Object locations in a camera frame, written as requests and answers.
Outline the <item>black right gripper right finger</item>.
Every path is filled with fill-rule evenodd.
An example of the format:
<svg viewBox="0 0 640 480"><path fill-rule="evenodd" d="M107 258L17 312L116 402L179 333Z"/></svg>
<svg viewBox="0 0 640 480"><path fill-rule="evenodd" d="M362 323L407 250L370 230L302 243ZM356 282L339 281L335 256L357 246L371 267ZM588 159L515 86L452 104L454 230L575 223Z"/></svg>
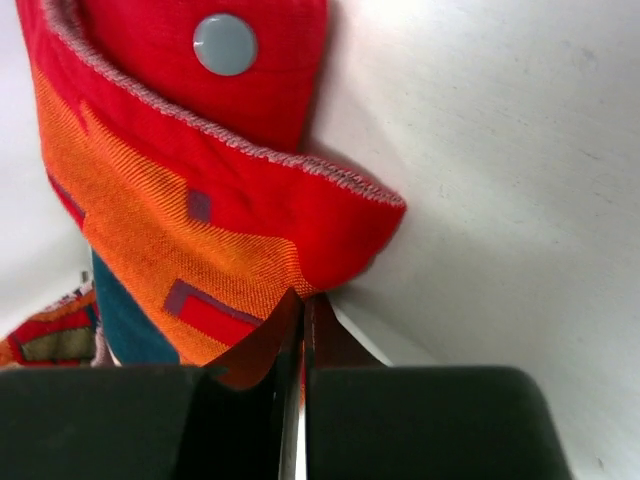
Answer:
<svg viewBox="0 0 640 480"><path fill-rule="evenodd" d="M304 311L311 479L567 479L534 380L505 366L391 367L323 295Z"/></svg>

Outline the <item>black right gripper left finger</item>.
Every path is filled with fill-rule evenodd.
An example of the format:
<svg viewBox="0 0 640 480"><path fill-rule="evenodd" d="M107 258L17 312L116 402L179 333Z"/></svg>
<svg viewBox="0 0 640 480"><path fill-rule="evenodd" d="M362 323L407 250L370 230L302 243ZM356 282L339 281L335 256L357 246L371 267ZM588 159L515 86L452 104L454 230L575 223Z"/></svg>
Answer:
<svg viewBox="0 0 640 480"><path fill-rule="evenodd" d="M203 367L38 368L1 376L5 479L291 479L300 299Z"/></svg>

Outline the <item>red patterned cloth placemat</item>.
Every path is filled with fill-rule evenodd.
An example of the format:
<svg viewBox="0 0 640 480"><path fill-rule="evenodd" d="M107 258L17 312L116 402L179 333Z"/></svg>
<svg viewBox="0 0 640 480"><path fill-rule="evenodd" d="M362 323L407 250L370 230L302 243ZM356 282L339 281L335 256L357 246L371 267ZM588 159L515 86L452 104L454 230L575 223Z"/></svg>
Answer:
<svg viewBox="0 0 640 480"><path fill-rule="evenodd" d="M93 279L1 343L5 369L223 355L289 291L365 271L404 199L300 145L325 1L20 1L44 170Z"/></svg>

